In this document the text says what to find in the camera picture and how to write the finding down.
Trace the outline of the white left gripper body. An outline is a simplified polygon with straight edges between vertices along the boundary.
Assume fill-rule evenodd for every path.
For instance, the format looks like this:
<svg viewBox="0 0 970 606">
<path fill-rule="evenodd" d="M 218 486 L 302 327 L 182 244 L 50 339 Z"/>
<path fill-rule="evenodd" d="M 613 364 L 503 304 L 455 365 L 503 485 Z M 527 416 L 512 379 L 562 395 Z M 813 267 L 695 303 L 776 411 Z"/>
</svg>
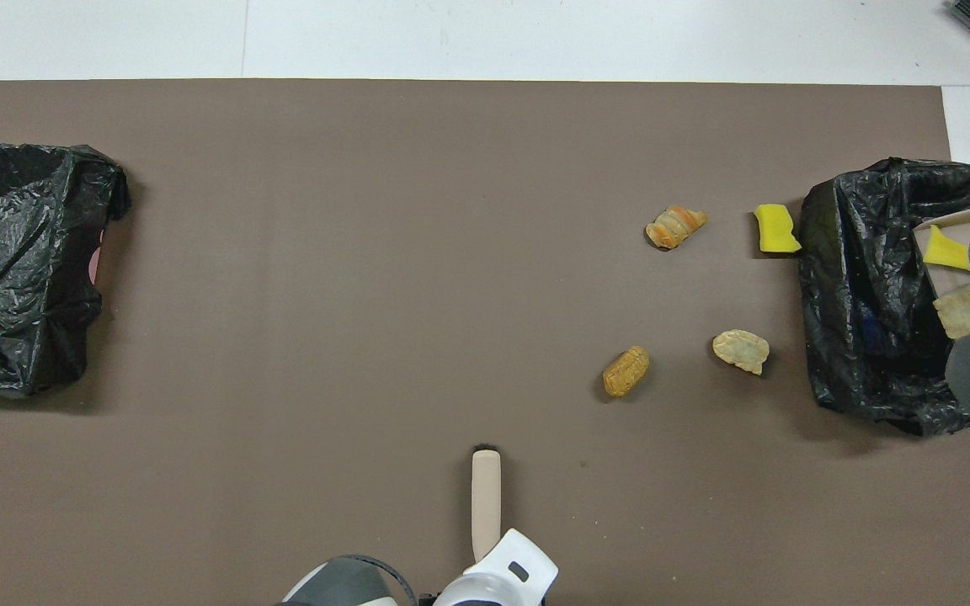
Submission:
<svg viewBox="0 0 970 606">
<path fill-rule="evenodd" d="M 509 529 L 485 557 L 444 587 L 434 606 L 543 606 L 558 573 L 536 542 Z"/>
</svg>

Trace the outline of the beige hand brush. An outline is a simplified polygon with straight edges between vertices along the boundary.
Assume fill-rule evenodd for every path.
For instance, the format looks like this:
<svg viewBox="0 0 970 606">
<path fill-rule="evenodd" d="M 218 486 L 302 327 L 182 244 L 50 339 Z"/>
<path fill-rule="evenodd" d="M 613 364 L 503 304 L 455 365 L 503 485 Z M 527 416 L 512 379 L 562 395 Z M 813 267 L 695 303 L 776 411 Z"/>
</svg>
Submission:
<svg viewBox="0 0 970 606">
<path fill-rule="evenodd" d="M 470 503 L 471 549 L 481 561 L 502 537 L 502 458 L 495 445 L 473 446 Z"/>
</svg>

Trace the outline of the pale pastry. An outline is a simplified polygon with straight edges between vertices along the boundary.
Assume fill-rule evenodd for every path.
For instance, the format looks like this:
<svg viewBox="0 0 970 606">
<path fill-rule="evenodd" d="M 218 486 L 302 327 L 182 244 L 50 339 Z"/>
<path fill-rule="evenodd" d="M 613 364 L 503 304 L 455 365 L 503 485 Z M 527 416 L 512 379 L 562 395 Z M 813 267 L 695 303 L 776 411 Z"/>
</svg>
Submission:
<svg viewBox="0 0 970 606">
<path fill-rule="evenodd" d="M 770 343 L 742 329 L 725 330 L 711 342 L 712 352 L 723 362 L 751 375 L 761 376 L 769 360 Z"/>
</svg>

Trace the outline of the striped croissant bread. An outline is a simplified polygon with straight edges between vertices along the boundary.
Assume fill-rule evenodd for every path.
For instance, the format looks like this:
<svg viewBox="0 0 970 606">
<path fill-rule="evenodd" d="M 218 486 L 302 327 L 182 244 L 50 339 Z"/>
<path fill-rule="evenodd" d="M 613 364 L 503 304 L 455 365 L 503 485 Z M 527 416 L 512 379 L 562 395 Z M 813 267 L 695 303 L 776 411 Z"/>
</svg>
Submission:
<svg viewBox="0 0 970 606">
<path fill-rule="evenodd" d="M 970 284 L 960 286 L 933 300 L 946 335 L 953 341 L 970 335 Z"/>
<path fill-rule="evenodd" d="M 658 249 L 674 250 L 708 222 L 706 212 L 673 205 L 644 226 L 644 235 Z"/>
</svg>

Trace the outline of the notched yellow sponge piece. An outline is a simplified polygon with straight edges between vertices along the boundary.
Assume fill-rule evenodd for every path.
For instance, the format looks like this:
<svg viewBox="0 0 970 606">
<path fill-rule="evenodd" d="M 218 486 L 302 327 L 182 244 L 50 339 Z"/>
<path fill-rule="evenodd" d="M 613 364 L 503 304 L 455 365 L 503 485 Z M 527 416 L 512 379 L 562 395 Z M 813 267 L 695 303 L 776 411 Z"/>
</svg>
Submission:
<svg viewBox="0 0 970 606">
<path fill-rule="evenodd" d="M 970 272 L 969 250 L 967 250 L 967 246 L 948 237 L 936 224 L 929 226 L 929 238 L 924 251 L 924 262 Z"/>
</svg>

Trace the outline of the beige plastic dustpan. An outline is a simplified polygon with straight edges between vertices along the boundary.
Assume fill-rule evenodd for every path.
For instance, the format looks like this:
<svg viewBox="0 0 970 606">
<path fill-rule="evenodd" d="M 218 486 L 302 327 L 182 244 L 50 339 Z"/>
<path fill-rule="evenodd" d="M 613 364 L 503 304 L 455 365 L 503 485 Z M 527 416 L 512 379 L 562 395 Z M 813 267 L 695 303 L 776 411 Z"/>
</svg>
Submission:
<svg viewBox="0 0 970 606">
<path fill-rule="evenodd" d="M 959 269 L 947 268 L 927 264 L 924 262 L 924 251 L 929 238 L 929 229 L 932 224 L 939 226 L 948 237 L 961 242 L 965 246 L 970 244 L 970 210 L 954 212 L 954 214 L 943 215 L 943 217 L 932 219 L 919 224 L 913 230 L 914 241 L 919 245 L 919 258 L 927 277 L 931 282 L 935 298 L 945 295 L 948 291 L 960 286 L 970 284 L 970 272 L 959 271 Z"/>
</svg>

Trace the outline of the black bag lined bin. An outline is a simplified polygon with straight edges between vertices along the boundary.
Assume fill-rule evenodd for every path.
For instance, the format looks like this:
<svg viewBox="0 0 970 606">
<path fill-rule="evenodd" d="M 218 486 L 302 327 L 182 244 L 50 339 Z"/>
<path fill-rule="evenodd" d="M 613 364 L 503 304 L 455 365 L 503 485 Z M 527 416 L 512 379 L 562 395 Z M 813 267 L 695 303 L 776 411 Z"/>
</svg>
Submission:
<svg viewBox="0 0 970 606">
<path fill-rule="evenodd" d="M 970 164 L 890 157 L 812 187 L 796 227 L 806 372 L 823 409 L 909 436 L 970 428 L 914 230 L 970 210 Z"/>
<path fill-rule="evenodd" d="M 131 210 L 123 167 L 91 146 L 0 143 L 0 395 L 77 382 L 103 310 L 105 230 Z"/>
</svg>

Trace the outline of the golden brown bread roll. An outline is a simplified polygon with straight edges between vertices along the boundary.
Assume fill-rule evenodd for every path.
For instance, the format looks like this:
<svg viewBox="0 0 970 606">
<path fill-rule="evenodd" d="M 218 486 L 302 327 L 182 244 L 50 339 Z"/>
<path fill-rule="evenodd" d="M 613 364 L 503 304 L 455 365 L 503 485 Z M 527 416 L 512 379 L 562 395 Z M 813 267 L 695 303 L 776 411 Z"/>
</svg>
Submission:
<svg viewBox="0 0 970 606">
<path fill-rule="evenodd" d="M 601 373 L 605 394 L 620 399 L 630 394 L 649 372 L 651 358 L 642 346 L 632 346 L 621 353 Z"/>
</svg>

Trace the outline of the brown table mat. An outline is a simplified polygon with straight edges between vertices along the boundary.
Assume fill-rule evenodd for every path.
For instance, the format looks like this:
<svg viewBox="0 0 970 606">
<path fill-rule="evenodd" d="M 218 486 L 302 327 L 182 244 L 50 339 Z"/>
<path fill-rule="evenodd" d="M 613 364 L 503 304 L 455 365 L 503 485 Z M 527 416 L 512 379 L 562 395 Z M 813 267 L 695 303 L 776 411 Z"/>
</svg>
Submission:
<svg viewBox="0 0 970 606">
<path fill-rule="evenodd" d="M 83 379 L 0 399 L 0 606 L 274 603 L 347 553 L 438 591 L 477 444 L 549 606 L 970 603 L 970 429 L 817 407 L 752 217 L 946 160 L 938 88 L 0 82 L 0 142 L 86 143 L 132 195 Z M 673 205 L 708 222 L 658 249 Z"/>
</svg>

